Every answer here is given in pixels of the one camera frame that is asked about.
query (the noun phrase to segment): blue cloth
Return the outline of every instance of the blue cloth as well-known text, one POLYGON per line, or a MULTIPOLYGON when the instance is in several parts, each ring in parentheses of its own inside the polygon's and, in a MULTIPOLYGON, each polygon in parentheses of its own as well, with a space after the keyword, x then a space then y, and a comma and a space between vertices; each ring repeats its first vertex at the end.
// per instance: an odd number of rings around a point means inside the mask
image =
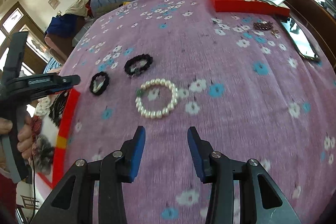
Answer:
POLYGON ((46 74, 48 71, 52 70, 52 69, 57 69, 61 67, 61 64, 58 63, 53 57, 49 60, 48 64, 46 65, 46 67, 44 68, 43 73, 46 74))
POLYGON ((65 14, 56 16, 51 19, 46 34, 58 35, 62 38, 68 38, 75 35, 76 22, 79 16, 72 14, 65 14))

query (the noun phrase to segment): phone screen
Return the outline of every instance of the phone screen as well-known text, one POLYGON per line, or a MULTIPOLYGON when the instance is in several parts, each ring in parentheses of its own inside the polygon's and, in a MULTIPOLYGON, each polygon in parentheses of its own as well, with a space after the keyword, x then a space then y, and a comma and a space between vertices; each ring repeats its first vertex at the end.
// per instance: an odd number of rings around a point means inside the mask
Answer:
POLYGON ((314 53, 306 35, 292 18, 288 18, 286 22, 281 21, 281 24, 287 30, 302 55, 313 59, 318 58, 317 54, 314 53))

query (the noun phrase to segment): black scrunchie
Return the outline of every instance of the black scrunchie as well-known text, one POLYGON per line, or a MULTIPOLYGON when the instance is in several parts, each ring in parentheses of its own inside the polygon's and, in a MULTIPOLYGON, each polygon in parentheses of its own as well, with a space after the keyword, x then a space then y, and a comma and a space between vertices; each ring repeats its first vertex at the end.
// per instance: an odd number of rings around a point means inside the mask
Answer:
POLYGON ((109 85, 110 83, 110 77, 107 73, 105 72, 100 72, 100 73, 97 73, 95 74, 93 77, 92 77, 92 80, 91 80, 91 84, 90 84, 90 91, 94 94, 94 95, 102 95, 102 93, 106 90, 107 86, 109 85), (95 83, 95 80, 100 77, 100 76, 103 76, 105 77, 105 80, 104 80, 104 83, 103 85, 100 87, 99 90, 97 90, 96 92, 93 91, 93 85, 95 83))
POLYGON ((149 54, 141 54, 141 55, 137 55, 136 57, 128 60, 125 64, 125 73, 127 73, 130 76, 133 75, 140 75, 142 74, 145 70, 148 70, 148 68, 150 67, 150 65, 153 63, 153 58, 149 55, 149 54), (132 65, 136 64, 137 62, 141 61, 141 60, 146 60, 147 63, 145 65, 143 65, 142 67, 139 68, 135 68, 133 70, 131 70, 132 65))

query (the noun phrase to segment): finger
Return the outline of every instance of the finger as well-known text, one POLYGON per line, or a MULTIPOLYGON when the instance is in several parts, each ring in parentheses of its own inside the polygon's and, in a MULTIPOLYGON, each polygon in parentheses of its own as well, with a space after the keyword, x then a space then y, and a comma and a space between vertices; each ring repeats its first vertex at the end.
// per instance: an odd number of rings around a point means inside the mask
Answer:
POLYGON ((13 127, 13 123, 9 120, 0 118, 0 134, 8 134, 13 127))
POLYGON ((32 156, 32 148, 27 149, 26 151, 22 152, 22 158, 28 160, 32 156))
POLYGON ((19 143, 17 144, 17 149, 18 149, 20 152, 24 152, 25 150, 31 148, 31 147, 32 147, 32 144, 33 144, 33 137, 30 137, 29 139, 24 140, 23 142, 19 142, 19 143))
POLYGON ((20 133, 17 136, 17 139, 19 142, 23 142, 24 140, 29 139, 32 136, 32 129, 29 125, 24 125, 23 128, 21 128, 20 133))

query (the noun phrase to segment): red box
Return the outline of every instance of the red box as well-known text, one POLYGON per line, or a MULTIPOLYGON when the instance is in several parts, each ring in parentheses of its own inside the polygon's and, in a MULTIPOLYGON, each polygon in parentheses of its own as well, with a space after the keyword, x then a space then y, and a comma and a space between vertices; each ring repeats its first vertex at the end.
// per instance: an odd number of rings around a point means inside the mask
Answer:
POLYGON ((281 4, 276 7, 260 0, 211 0, 216 12, 242 12, 264 15, 279 14, 289 17, 290 9, 281 4))

